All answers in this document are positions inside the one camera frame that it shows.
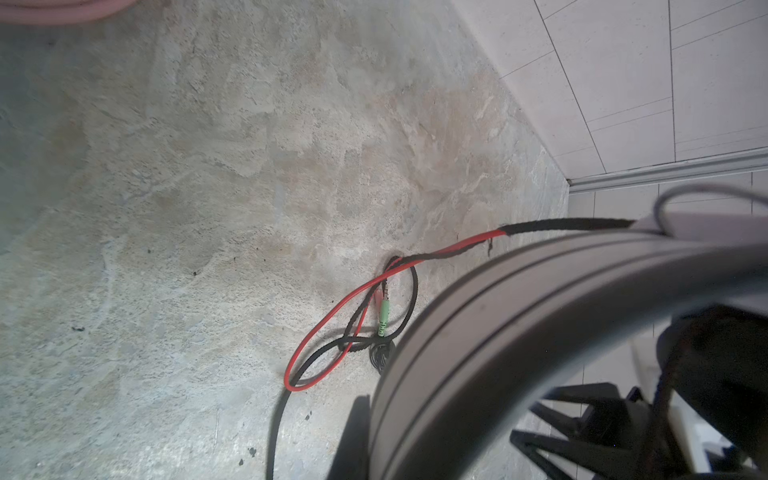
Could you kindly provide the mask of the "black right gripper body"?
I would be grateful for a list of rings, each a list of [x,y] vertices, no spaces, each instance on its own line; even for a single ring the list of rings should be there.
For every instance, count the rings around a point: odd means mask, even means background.
[[[571,417],[537,402],[531,413],[558,434],[514,430],[510,443],[550,479],[571,477],[552,456],[592,472],[596,479],[681,479],[690,467],[668,421],[671,397],[670,387],[658,388],[651,403],[637,387],[625,397],[611,383],[557,387],[547,400],[583,404],[584,413]]]

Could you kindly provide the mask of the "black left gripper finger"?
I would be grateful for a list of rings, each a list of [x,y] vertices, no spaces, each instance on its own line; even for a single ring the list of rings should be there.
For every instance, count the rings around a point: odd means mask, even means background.
[[[328,480],[366,480],[368,478],[370,420],[370,397],[358,396],[352,404],[343,429],[327,476]]]

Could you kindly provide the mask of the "white black headphones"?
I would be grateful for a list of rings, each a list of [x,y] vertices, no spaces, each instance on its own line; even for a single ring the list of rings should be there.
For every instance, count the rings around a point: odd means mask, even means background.
[[[575,369],[657,319],[767,291],[763,216],[670,212],[501,255],[438,296],[372,403],[372,479],[455,479]]]

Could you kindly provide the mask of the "pink headphones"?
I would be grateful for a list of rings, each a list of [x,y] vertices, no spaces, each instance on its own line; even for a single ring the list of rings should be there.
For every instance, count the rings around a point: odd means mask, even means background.
[[[1,1],[1,23],[60,26],[86,23],[119,13],[136,0],[9,0]]]

